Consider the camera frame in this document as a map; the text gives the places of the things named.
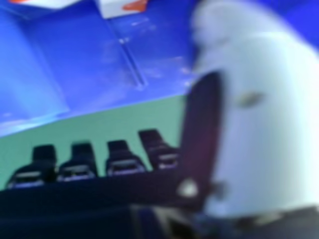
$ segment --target blue surface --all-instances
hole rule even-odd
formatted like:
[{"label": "blue surface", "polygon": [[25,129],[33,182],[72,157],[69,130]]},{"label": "blue surface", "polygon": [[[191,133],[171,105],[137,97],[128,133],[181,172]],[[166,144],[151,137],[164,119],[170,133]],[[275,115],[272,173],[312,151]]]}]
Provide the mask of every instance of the blue surface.
[{"label": "blue surface", "polygon": [[[144,13],[104,20],[93,0],[60,11],[0,0],[0,136],[185,93],[195,2],[150,0]],[[319,46],[317,0],[259,2]]]}]

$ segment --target green surface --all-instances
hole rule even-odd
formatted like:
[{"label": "green surface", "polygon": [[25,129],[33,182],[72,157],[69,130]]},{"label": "green surface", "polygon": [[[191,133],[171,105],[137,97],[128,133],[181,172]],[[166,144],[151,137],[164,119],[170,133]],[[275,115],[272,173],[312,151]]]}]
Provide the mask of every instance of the green surface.
[{"label": "green surface", "polygon": [[32,148],[42,144],[55,145],[61,164],[70,158],[73,142],[91,141],[99,174],[104,176],[106,142],[126,139],[131,150],[151,169],[138,131],[158,128],[169,144],[178,146],[182,115],[183,98],[174,97],[62,120],[0,138],[0,189],[16,169],[30,163]]}]

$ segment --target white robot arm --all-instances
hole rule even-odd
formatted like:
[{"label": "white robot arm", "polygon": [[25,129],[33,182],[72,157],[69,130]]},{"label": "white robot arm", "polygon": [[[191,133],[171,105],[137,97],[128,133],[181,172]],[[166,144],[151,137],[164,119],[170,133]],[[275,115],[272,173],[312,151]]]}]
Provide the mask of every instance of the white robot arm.
[{"label": "white robot arm", "polygon": [[193,16],[196,71],[222,75],[222,130],[205,212],[237,218],[319,203],[319,58],[292,28],[244,0]]}]

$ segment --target blue bin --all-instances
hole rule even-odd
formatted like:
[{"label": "blue bin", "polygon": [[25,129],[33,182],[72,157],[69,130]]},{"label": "blue bin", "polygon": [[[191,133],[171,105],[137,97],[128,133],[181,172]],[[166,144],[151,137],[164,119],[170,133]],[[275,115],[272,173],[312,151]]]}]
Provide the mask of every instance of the blue bin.
[{"label": "blue bin", "polygon": [[[316,0],[259,1],[319,46]],[[0,136],[187,92],[196,2],[105,20],[93,0],[60,11],[0,0]]]}]

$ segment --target blue plastic container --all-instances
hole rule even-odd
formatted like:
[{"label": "blue plastic container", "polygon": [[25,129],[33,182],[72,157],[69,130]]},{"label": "blue plastic container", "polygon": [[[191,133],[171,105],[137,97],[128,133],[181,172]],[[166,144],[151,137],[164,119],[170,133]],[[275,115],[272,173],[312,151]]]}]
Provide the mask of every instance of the blue plastic container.
[{"label": "blue plastic container", "polygon": [[[319,46],[316,0],[260,0]],[[60,11],[0,0],[0,136],[184,94],[196,0],[150,0],[105,20],[93,0]]]}]

